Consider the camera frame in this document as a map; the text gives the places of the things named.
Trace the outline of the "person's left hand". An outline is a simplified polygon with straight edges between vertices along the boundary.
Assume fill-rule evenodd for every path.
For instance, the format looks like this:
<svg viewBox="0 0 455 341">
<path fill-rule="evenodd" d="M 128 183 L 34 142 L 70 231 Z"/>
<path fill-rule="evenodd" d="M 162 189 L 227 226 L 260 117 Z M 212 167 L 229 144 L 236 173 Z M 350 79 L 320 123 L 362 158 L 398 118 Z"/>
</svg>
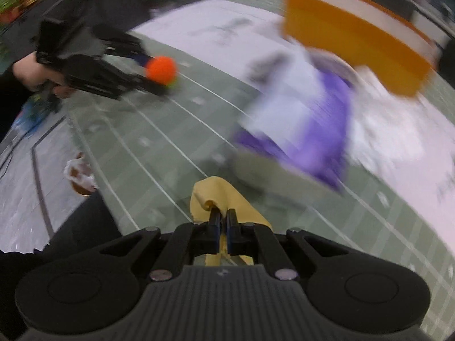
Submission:
<svg viewBox="0 0 455 341">
<path fill-rule="evenodd" d="M 67 99 L 75 92 L 66 84 L 63 74 L 38 63 L 35 52 L 14 63 L 12 71 L 15 78 L 31 90 L 38 89 L 46 82 L 51 82 L 55 85 L 52 91 L 59 99 Z"/>
</svg>

